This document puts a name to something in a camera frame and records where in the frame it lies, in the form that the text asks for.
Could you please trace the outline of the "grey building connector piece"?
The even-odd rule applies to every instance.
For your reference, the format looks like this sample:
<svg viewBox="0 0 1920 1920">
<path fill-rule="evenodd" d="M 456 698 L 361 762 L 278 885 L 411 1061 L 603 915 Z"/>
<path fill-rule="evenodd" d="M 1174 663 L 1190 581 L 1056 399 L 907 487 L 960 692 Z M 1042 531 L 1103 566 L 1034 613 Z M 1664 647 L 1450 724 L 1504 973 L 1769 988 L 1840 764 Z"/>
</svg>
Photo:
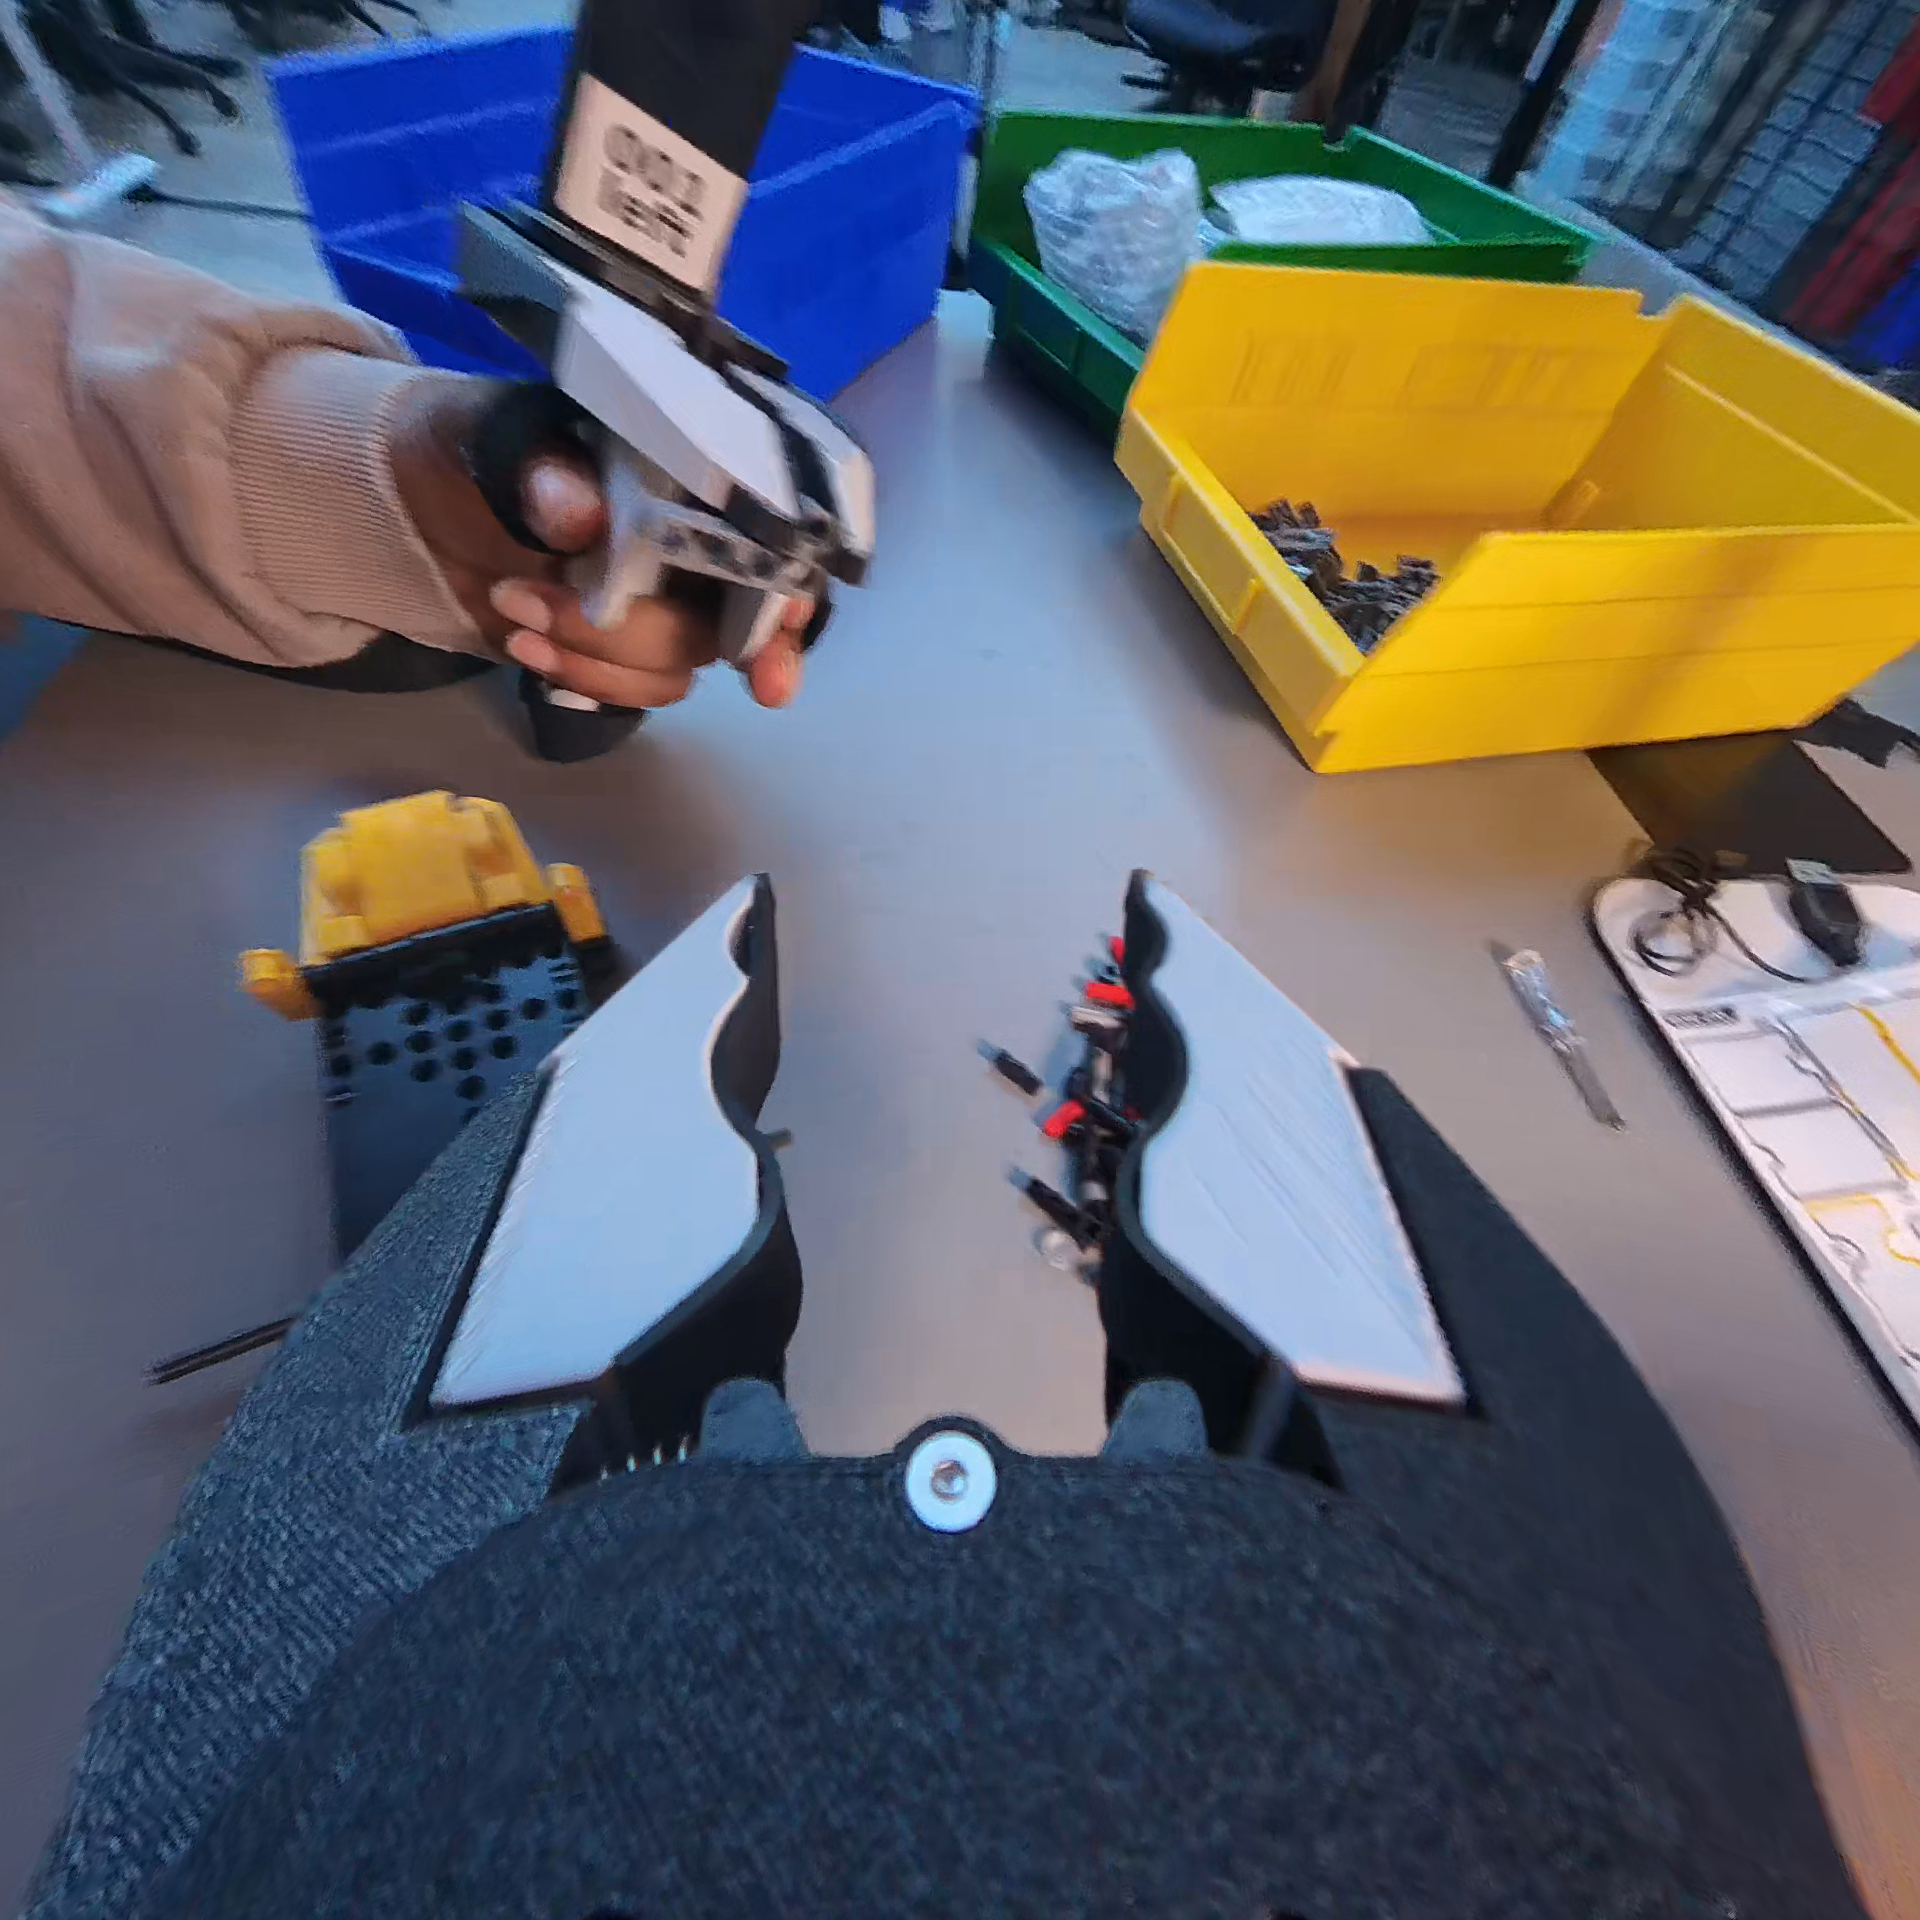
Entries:
<svg viewBox="0 0 1920 1920">
<path fill-rule="evenodd" d="M 654 592 L 671 570 L 752 592 L 816 592 L 828 581 L 825 563 L 807 541 L 775 550 L 682 500 L 647 498 L 643 507 L 647 511 L 616 544 L 638 592 Z"/>
</svg>

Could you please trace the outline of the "yellow plastic bin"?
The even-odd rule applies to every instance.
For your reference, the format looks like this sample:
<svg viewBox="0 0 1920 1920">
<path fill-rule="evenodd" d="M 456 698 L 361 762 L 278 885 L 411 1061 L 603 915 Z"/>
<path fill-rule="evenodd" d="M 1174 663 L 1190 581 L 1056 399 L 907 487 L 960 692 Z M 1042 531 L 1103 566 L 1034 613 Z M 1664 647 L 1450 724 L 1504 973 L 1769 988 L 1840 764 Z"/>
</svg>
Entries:
<svg viewBox="0 0 1920 1920">
<path fill-rule="evenodd" d="M 1320 775 L 1791 732 L 1916 644 L 1916 411 L 1691 298 L 1201 262 L 1116 459 Z M 1276 498 L 1440 586 L 1360 653 Z"/>
</svg>

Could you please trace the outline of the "white printed mat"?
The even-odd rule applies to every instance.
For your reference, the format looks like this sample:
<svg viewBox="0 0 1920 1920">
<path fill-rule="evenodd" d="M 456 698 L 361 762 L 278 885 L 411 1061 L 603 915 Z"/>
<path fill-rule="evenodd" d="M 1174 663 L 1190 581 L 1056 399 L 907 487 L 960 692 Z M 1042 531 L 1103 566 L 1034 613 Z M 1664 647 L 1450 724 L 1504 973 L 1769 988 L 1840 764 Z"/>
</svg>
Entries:
<svg viewBox="0 0 1920 1920">
<path fill-rule="evenodd" d="M 1918 894 L 1848 880 L 1864 960 L 1833 971 L 1782 880 L 1728 880 L 1694 957 L 1679 894 L 1608 880 L 1590 925 L 1679 1082 L 1918 1422 Z"/>
</svg>

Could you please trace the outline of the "grey desk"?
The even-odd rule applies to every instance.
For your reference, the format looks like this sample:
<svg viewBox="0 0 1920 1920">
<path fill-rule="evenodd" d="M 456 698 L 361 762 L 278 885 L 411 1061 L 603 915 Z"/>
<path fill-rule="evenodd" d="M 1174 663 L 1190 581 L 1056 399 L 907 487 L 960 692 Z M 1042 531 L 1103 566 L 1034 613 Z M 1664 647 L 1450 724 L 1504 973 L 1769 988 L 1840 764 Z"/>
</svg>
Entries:
<svg viewBox="0 0 1920 1920">
<path fill-rule="evenodd" d="M 234 957 L 298 925 L 298 853 L 424 786 L 507 802 L 643 960 L 770 872 L 768 1120 L 806 1261 L 790 1387 L 818 1450 L 944 1410 L 1103 1430 L 1090 1290 L 1010 1188 L 1041 1164 L 976 1055 L 1036 1064 L 1134 868 L 1390 1072 L 1582 1290 L 1710 1480 L 1874 1916 L 1916 1916 L 1916 1443 L 1647 1043 L 1582 922 L 1640 839 L 1582 756 L 1310 775 L 1105 446 L 990 364 L 978 302 L 841 398 L 880 550 L 799 702 L 731 675 L 554 768 L 513 688 L 400 700 L 87 639 L 4 741 L 4 1916 L 57 1824 L 144 1566 L 252 1370 L 156 1358 L 330 1270 L 311 1037 Z M 1626 1132 L 1529 1029 L 1535 949 Z"/>
</svg>

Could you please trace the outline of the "yellow black toy robot body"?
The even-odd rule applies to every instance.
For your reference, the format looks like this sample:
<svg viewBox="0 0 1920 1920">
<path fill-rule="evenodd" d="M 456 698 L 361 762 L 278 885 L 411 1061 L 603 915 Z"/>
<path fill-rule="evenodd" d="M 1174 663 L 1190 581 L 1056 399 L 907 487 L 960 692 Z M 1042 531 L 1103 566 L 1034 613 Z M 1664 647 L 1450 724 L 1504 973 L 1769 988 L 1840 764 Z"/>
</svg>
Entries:
<svg viewBox="0 0 1920 1920">
<path fill-rule="evenodd" d="M 315 1031 L 334 1255 L 609 994 L 588 872 L 543 861 L 494 800 L 431 788 L 346 810 L 300 855 L 296 949 L 239 956 L 248 996 Z"/>
</svg>

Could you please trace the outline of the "heap of black building parts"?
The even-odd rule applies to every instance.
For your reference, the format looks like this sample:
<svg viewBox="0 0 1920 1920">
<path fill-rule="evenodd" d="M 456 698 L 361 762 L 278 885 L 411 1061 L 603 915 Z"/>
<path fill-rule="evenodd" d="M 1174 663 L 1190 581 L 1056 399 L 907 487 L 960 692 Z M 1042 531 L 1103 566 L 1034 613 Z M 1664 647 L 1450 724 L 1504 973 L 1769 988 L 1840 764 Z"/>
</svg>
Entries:
<svg viewBox="0 0 1920 1920">
<path fill-rule="evenodd" d="M 1430 558 L 1399 555 L 1390 570 L 1348 563 L 1337 531 L 1310 500 L 1276 498 L 1254 511 L 1254 526 L 1366 655 L 1440 586 L 1440 570 Z"/>
</svg>

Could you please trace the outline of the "grey drawer rack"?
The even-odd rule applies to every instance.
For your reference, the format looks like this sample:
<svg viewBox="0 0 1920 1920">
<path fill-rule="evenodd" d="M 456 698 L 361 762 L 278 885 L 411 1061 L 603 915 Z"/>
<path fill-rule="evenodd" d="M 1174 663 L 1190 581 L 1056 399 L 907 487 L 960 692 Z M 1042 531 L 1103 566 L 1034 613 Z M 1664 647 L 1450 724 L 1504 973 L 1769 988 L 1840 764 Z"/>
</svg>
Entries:
<svg viewBox="0 0 1920 1920">
<path fill-rule="evenodd" d="M 1918 4 L 1562 7 L 1518 178 L 1916 392 Z"/>
</svg>

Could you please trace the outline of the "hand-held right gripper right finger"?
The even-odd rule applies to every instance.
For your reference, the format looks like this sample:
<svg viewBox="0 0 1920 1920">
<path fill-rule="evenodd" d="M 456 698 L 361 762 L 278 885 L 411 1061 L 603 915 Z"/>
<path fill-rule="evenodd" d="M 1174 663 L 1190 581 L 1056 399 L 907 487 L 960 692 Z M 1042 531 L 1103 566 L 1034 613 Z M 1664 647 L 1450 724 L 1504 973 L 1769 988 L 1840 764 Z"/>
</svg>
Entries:
<svg viewBox="0 0 1920 1920">
<path fill-rule="evenodd" d="M 1271 1364 L 1348 1398 L 1465 1402 L 1354 1055 L 1151 870 L 1122 903 L 1120 986 L 1114 1364 L 1206 1403 L 1254 1402 Z"/>
</svg>

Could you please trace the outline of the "person's left hand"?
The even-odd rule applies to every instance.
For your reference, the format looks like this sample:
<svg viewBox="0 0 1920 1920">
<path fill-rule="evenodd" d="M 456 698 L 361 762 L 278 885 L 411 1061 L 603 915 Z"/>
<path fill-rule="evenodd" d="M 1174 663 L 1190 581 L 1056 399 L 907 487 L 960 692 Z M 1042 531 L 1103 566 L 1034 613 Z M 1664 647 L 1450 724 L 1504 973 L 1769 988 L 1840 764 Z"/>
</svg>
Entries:
<svg viewBox="0 0 1920 1920">
<path fill-rule="evenodd" d="M 564 586 L 562 563 L 609 532 L 585 453 L 559 443 L 519 469 L 536 546 L 519 544 L 482 498 L 466 450 L 500 392 L 497 381 L 426 370 L 403 388 L 388 430 L 400 504 L 454 599 L 487 644 L 572 698 L 643 710 L 687 700 L 722 659 L 714 619 L 689 592 L 638 599 L 603 628 Z"/>
</svg>

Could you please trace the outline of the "black desk mat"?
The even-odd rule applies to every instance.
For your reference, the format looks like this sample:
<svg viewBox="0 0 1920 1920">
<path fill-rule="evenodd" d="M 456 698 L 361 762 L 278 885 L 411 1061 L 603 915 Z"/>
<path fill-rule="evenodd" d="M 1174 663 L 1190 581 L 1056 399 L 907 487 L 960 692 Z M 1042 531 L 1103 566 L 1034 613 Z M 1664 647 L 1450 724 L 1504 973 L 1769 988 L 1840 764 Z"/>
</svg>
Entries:
<svg viewBox="0 0 1920 1920">
<path fill-rule="evenodd" d="M 1914 858 L 1786 734 L 1640 743 L 1590 762 L 1654 853 L 1724 858 L 1753 880 L 1784 877 L 1794 859 L 1843 877 L 1914 872 Z"/>
</svg>

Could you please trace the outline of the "pile of small building parts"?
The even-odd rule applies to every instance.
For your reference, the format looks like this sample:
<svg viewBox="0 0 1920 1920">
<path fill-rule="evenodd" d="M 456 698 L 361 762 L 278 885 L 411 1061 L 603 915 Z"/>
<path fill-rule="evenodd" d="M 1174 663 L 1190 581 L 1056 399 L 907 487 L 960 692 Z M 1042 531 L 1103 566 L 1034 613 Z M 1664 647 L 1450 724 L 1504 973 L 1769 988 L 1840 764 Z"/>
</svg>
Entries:
<svg viewBox="0 0 1920 1920">
<path fill-rule="evenodd" d="M 1055 1180 L 1023 1165 L 1010 1170 L 1036 1220 L 1034 1240 L 1042 1261 L 1096 1287 L 1116 1220 L 1122 1164 L 1146 1127 L 1124 1070 L 1137 991 L 1122 935 L 1099 940 L 1064 1019 L 1073 1058 L 1056 1082 L 990 1039 L 978 1039 L 975 1051 L 1026 1102 L 1039 1138 L 1062 1164 Z"/>
</svg>

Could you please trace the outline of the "flat clear plastic bag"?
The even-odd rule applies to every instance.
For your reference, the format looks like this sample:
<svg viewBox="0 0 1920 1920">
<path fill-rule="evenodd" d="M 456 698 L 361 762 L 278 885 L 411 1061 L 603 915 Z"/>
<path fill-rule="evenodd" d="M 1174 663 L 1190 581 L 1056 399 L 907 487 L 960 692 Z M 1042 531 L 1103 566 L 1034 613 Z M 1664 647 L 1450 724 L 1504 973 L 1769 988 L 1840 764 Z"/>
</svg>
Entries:
<svg viewBox="0 0 1920 1920">
<path fill-rule="evenodd" d="M 1248 176 L 1209 190 L 1216 235 L 1265 248 L 1423 248 L 1434 228 L 1402 192 L 1336 176 Z"/>
</svg>

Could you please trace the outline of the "green plastic bin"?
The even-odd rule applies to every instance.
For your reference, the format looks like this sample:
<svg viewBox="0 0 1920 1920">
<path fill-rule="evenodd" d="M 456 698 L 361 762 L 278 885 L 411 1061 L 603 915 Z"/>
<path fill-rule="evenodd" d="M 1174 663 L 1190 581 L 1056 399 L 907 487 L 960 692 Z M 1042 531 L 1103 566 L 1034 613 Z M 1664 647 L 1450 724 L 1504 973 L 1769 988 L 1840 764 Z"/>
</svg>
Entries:
<svg viewBox="0 0 1920 1920">
<path fill-rule="evenodd" d="M 1370 130 L 1329 136 L 1318 125 L 1198 114 L 996 112 L 976 172 L 969 280 L 990 304 L 996 347 L 1105 442 L 1119 437 L 1146 347 L 1041 264 L 1024 187 L 1067 150 L 1114 160 L 1179 150 L 1193 160 L 1203 190 L 1247 178 L 1372 184 L 1402 194 L 1430 231 L 1423 242 L 1392 246 L 1233 240 L 1223 246 L 1233 264 L 1570 284 L 1598 246 L 1590 228 Z"/>
</svg>

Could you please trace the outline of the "black office chair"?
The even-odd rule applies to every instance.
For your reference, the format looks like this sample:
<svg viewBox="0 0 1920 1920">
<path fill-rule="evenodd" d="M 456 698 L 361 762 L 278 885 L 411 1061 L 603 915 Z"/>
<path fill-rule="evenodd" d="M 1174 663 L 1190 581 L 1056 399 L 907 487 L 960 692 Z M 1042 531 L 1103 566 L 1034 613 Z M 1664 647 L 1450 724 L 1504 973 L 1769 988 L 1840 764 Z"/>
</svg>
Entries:
<svg viewBox="0 0 1920 1920">
<path fill-rule="evenodd" d="M 1278 76 L 1289 85 L 1318 64 L 1327 11 L 1318 3 L 1127 3 L 1120 21 L 1168 67 Z"/>
</svg>

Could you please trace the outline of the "person's left forearm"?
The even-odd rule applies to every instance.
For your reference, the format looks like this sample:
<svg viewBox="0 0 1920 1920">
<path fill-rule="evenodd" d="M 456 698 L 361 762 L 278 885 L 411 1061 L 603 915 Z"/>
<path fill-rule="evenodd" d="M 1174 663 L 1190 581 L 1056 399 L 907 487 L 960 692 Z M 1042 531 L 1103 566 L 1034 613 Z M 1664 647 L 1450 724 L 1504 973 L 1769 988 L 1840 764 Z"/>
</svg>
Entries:
<svg viewBox="0 0 1920 1920">
<path fill-rule="evenodd" d="M 474 655 L 400 498 L 400 415 L 490 387 L 342 307 L 246 294 L 2 205 L 2 610 L 320 668 Z"/>
</svg>

